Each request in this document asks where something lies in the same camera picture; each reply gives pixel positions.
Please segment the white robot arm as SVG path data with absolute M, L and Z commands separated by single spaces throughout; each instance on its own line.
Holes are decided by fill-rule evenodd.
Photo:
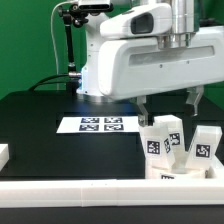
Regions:
M 96 101 L 134 98 L 146 126 L 148 95 L 186 89 L 196 115 L 204 86 L 224 81 L 224 25 L 201 27 L 196 0 L 140 0 L 110 18 L 113 2 L 78 3 L 89 14 L 79 93 Z

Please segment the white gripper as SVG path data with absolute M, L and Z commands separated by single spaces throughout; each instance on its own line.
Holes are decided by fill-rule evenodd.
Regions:
M 146 97 L 187 89 L 185 112 L 198 115 L 201 85 L 224 81 L 224 27 L 203 27 L 187 48 L 160 49 L 155 38 L 105 42 L 98 56 L 101 93 L 113 100 L 137 97 L 138 122 L 148 125 Z

